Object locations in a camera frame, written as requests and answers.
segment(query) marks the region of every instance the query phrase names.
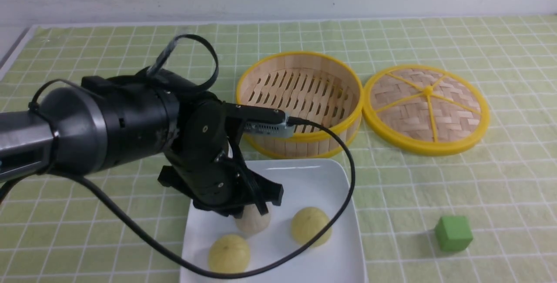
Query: green cube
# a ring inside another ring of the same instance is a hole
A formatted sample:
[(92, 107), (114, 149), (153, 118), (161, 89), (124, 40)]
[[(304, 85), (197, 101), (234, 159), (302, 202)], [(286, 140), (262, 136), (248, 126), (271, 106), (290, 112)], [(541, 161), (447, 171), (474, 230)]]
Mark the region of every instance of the green cube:
[(442, 251), (463, 251), (473, 240), (465, 216), (444, 216), (435, 227), (435, 236)]

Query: bamboo steamer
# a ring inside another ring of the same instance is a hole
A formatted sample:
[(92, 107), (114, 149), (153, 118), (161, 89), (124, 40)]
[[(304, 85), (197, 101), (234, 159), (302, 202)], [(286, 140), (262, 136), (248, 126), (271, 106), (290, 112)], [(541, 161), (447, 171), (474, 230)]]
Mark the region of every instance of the bamboo steamer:
[(458, 154), (477, 144), (489, 126), (481, 93), (435, 67), (384, 69), (366, 83), (364, 95), (364, 117), (374, 132), (416, 154)]
[[(339, 60), (313, 52), (265, 57), (240, 78), (236, 102), (280, 109), (330, 128), (350, 144), (362, 120), (363, 88), (358, 76)], [(245, 135), (271, 158), (329, 158), (342, 148), (327, 133), (296, 127), (292, 138)]]

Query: white plate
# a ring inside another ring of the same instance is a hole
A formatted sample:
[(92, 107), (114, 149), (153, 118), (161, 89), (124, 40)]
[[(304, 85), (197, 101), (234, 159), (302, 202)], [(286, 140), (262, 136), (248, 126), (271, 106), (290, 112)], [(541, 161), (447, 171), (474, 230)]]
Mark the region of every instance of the white plate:
[[(263, 232), (246, 237), (236, 228), (232, 217), (222, 217), (189, 207), (182, 258), (207, 268), (207, 253), (219, 237), (237, 233), (251, 248), (248, 270), (273, 263), (299, 248), (290, 237), (290, 221), (298, 210), (316, 206), (331, 218), (348, 192), (344, 169), (329, 159), (265, 160), (247, 162), (249, 168), (284, 187), (281, 206), (271, 208), (271, 224)], [(365, 283), (366, 265), (354, 203), (332, 226), (326, 244), (308, 249), (298, 257), (266, 273), (231, 283)], [(223, 282), (201, 277), (181, 268), (181, 283)]]

